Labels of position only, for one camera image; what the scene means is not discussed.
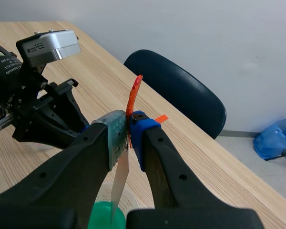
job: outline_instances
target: white wall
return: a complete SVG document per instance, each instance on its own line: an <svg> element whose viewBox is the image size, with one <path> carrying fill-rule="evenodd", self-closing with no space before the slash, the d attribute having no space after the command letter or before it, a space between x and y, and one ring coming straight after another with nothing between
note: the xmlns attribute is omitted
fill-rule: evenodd
<svg viewBox="0 0 286 229"><path fill-rule="evenodd" d="M223 101L226 130L286 117L286 0L51 2L0 0L0 21L72 21L121 62L162 54Z"/></svg>

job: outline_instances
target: wall baseboard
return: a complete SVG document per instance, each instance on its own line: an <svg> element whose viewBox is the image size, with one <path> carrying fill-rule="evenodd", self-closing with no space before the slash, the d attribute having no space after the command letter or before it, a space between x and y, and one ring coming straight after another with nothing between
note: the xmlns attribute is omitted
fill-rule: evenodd
<svg viewBox="0 0 286 229"><path fill-rule="evenodd" d="M222 130L218 136L225 136L225 137L251 137L251 138L255 138L259 134L260 133L258 133L258 132Z"/></svg>

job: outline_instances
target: screw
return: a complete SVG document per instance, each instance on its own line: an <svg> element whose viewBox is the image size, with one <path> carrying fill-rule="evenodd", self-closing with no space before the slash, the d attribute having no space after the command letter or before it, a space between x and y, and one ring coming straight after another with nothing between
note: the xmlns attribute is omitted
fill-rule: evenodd
<svg viewBox="0 0 286 229"><path fill-rule="evenodd" d="M12 100L13 100L13 96L11 96L11 97L9 98L9 100L8 100L8 102L9 102L9 103L11 103L11 102L12 102Z"/></svg>
<svg viewBox="0 0 286 229"><path fill-rule="evenodd" d="M44 89L46 86L47 86L47 82L44 81L41 83L40 88Z"/></svg>

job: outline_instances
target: metal blade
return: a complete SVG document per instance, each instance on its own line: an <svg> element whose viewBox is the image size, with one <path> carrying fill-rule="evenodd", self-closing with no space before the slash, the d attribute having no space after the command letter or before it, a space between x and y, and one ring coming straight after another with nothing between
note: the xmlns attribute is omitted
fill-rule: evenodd
<svg viewBox="0 0 286 229"><path fill-rule="evenodd" d="M125 152L122 153L118 161L118 166L113 181L113 186L111 191L111 204L112 204L111 220L110 220L111 223L113 222L115 212L118 208L128 173L129 173L129 161L128 161L128 145L127 145Z"/></svg>

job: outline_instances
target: gray floor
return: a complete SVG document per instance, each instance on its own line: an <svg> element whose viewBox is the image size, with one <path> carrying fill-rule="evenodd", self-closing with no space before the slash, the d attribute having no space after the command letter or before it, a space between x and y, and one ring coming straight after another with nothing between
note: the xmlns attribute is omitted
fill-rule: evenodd
<svg viewBox="0 0 286 229"><path fill-rule="evenodd" d="M261 159L253 149L253 139L217 137L216 141L286 198L286 159Z"/></svg>

